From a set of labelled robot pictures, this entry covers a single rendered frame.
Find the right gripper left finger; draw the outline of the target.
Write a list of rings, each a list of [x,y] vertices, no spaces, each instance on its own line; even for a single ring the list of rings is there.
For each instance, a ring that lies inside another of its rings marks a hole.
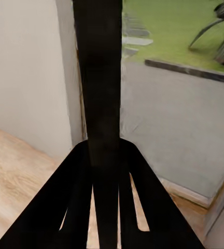
[[[86,249],[92,178],[88,140],[77,144],[0,239],[0,249]]]

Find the poster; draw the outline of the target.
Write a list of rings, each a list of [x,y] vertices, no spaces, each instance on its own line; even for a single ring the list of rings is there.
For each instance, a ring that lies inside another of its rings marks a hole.
[[[117,249],[122,0],[73,0],[100,249]]]

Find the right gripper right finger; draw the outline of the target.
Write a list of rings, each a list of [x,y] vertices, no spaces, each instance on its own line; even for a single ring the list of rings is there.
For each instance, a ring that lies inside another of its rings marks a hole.
[[[150,231],[137,225],[134,184]],[[121,249],[205,249],[138,148],[119,139]]]

